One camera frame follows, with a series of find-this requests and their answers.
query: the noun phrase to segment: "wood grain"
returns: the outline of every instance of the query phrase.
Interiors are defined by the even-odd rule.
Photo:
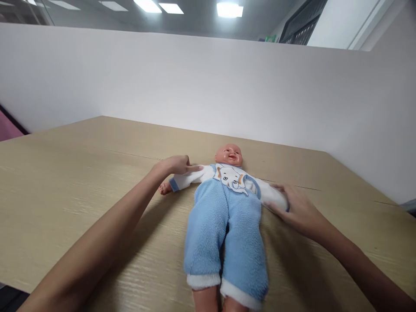
[[[241,146],[249,173],[307,187],[318,209],[416,298],[415,219],[328,154],[109,117],[0,143],[0,282],[31,292],[158,159],[187,153],[209,164],[229,141]],[[182,266],[195,189],[154,195],[89,310],[193,310]],[[336,259],[266,209],[261,232],[270,279],[264,311],[372,311]]]

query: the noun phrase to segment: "cartoon elephant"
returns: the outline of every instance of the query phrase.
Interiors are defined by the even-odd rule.
[[[214,179],[221,181],[229,189],[236,193],[244,193],[248,196],[246,187],[244,186],[244,174],[240,174],[231,167],[224,167],[216,164],[217,172],[214,175]]]

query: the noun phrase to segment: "doll hand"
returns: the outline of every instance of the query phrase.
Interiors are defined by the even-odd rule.
[[[169,182],[164,182],[159,186],[158,190],[160,194],[166,195],[172,191],[172,187]]]

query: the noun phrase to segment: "doll foot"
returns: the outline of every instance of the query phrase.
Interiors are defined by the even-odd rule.
[[[159,193],[162,194],[162,195],[166,195],[166,194],[170,193],[171,191],[173,191],[169,182],[163,182],[159,186],[158,190],[159,190]]]
[[[249,308],[238,303],[231,297],[227,297],[224,300],[224,306],[222,312],[249,312]]]
[[[218,287],[193,290],[195,312],[218,312]]]

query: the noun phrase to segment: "white cuff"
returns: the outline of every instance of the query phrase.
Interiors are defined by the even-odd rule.
[[[260,300],[257,300],[244,291],[238,289],[224,278],[222,279],[220,292],[224,297],[229,296],[245,307],[254,311],[261,311],[262,305]]]
[[[221,278],[218,273],[207,275],[190,275],[186,277],[186,282],[193,290],[201,290],[221,284]]]

